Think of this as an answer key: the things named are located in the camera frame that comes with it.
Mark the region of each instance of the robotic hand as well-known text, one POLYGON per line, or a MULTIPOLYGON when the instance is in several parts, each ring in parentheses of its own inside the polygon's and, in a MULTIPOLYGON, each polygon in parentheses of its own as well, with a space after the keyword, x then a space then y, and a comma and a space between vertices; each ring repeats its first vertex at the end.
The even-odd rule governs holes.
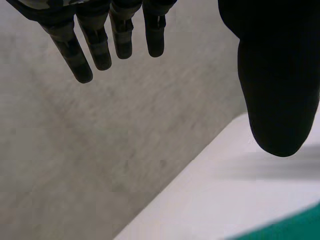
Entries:
POLYGON ((74 32, 74 15, 84 34, 97 69, 112 65, 104 24, 108 14, 116 54, 132 55, 132 17, 142 6, 149 54, 156 58, 165 48, 166 17, 177 0, 7 0, 27 19, 38 22, 51 36, 64 60, 80 83, 88 83, 93 73, 74 32))

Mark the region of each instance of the white surface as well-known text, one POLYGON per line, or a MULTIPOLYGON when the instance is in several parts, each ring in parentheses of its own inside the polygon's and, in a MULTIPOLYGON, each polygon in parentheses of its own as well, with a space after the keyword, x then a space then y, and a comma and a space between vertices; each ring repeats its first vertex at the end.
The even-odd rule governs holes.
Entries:
POLYGON ((260 149, 248 116, 230 123, 115 239, 214 240, 320 201, 320 119, 294 156, 260 149))

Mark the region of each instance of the concrete floor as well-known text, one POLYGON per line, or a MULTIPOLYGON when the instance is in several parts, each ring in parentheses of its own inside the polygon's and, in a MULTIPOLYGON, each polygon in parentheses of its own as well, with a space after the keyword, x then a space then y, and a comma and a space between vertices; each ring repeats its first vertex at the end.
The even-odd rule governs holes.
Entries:
POLYGON ((50 37, 0 2, 2 240, 109 240, 246 110, 238 40, 217 1, 180 0, 166 49, 148 55, 141 10, 133 56, 78 83, 50 37))

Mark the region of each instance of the black finger segment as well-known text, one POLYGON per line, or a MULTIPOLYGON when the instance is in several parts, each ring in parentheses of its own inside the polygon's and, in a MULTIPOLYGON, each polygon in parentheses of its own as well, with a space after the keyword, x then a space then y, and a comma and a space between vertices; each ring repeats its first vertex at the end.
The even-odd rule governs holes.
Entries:
POLYGON ((42 25, 51 36, 75 78, 85 84, 93 79, 93 73, 79 45, 74 26, 73 19, 56 25, 42 25))
POLYGON ((114 0, 110 5, 113 41, 120 59, 128 59, 132 55, 132 17, 141 5, 142 0, 114 0))
POLYGON ((104 24, 110 9, 110 1, 94 0, 79 4, 76 16, 98 70, 107 70, 112 65, 108 36, 104 24))

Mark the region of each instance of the green mat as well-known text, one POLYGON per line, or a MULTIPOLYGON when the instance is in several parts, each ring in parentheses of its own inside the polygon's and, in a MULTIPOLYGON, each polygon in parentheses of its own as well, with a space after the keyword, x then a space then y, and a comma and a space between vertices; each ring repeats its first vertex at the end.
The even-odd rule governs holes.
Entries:
POLYGON ((320 240, 320 204, 233 240, 320 240))

